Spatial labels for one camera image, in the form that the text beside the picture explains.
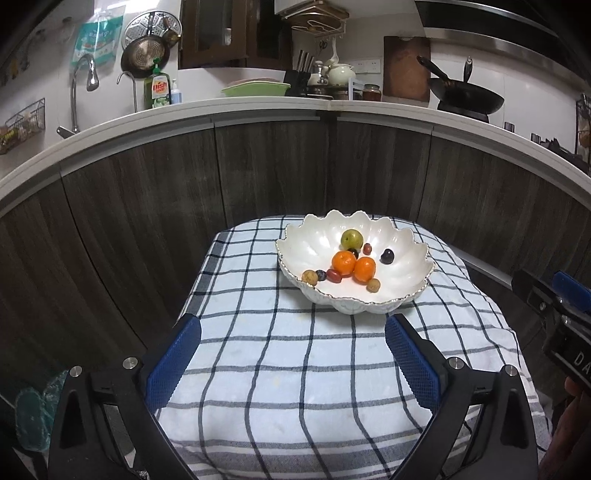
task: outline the tangerine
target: tangerine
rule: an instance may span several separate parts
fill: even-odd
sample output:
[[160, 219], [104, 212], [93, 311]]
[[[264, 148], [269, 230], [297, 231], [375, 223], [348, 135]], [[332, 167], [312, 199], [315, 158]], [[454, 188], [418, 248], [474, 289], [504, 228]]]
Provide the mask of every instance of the tangerine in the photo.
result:
[[332, 259], [332, 267], [342, 276], [351, 275], [355, 269], [357, 259], [348, 250], [341, 250], [335, 253]]
[[355, 263], [353, 275], [360, 282], [367, 282], [375, 275], [375, 260], [371, 257], [361, 257]]

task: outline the white scalloped bowl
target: white scalloped bowl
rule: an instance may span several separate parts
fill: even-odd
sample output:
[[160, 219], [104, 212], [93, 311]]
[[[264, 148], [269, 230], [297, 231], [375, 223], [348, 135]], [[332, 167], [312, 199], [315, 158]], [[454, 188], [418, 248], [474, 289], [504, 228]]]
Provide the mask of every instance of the white scalloped bowl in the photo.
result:
[[[372, 246], [369, 256], [376, 262], [379, 291], [368, 292], [365, 285], [352, 277], [343, 278], [341, 283], [318, 282], [315, 287], [302, 282], [305, 270], [330, 268], [333, 256], [341, 249], [340, 237], [350, 228], [361, 232], [363, 241]], [[410, 228], [399, 230], [390, 218], [372, 220], [361, 211], [345, 216], [331, 210], [324, 218], [306, 215], [301, 225], [288, 225], [285, 238], [277, 240], [275, 246], [281, 270], [306, 298], [318, 305], [332, 305], [346, 314], [388, 313], [397, 309], [427, 287], [427, 279], [435, 268], [428, 258], [428, 245], [416, 242]], [[394, 252], [390, 265], [379, 261], [386, 248]]]

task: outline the frying pan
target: frying pan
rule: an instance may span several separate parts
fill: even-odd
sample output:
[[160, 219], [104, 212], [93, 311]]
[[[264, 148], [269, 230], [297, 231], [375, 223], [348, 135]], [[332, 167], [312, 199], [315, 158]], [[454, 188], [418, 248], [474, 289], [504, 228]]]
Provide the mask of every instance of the frying pan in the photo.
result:
[[490, 115], [503, 106], [505, 99], [495, 92], [468, 83], [472, 73], [472, 59], [468, 57], [464, 65], [464, 81], [452, 80], [431, 60], [418, 56], [418, 62], [439, 78], [430, 78], [429, 88], [435, 96], [448, 105]]

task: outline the glass jar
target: glass jar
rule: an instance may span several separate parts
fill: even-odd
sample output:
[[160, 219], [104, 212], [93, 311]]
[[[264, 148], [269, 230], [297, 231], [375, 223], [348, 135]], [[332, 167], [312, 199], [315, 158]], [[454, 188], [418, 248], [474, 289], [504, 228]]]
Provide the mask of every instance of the glass jar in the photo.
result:
[[368, 102], [381, 102], [382, 92], [380, 91], [379, 86], [374, 85], [373, 83], [366, 83], [363, 89], [363, 100], [367, 100]]

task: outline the dark wooden cabinet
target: dark wooden cabinet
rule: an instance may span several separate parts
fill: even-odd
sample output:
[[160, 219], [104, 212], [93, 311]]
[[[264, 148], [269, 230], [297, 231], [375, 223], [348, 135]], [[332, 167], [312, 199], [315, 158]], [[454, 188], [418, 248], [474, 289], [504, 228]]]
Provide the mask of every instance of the dark wooden cabinet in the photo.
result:
[[327, 208], [416, 220], [431, 136], [380, 125], [336, 122], [331, 130]]
[[291, 29], [274, 0], [184, 0], [179, 66], [291, 68]]
[[213, 130], [123, 151], [63, 182], [102, 281], [137, 335], [154, 345], [226, 228]]
[[418, 222], [454, 247], [512, 274], [575, 274], [590, 212], [506, 160], [433, 137]]
[[143, 354], [93, 268], [61, 181], [0, 219], [0, 245], [0, 393], [9, 401], [73, 365]]
[[216, 145], [228, 226], [269, 215], [326, 213], [326, 123], [220, 127]]

